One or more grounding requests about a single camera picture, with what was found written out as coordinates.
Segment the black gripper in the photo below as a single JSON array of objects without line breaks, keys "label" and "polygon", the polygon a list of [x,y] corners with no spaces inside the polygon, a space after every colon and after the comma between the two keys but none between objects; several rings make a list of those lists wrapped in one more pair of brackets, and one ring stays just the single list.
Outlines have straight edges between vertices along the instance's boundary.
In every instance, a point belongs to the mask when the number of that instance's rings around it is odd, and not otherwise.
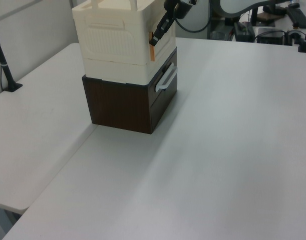
[{"label": "black gripper", "polygon": [[162,39],[164,34],[167,33],[173,22],[173,14],[169,12],[166,13],[157,25],[157,29],[153,33],[152,38],[149,40],[149,44],[152,46],[156,46],[156,44],[159,42],[159,40]]}]

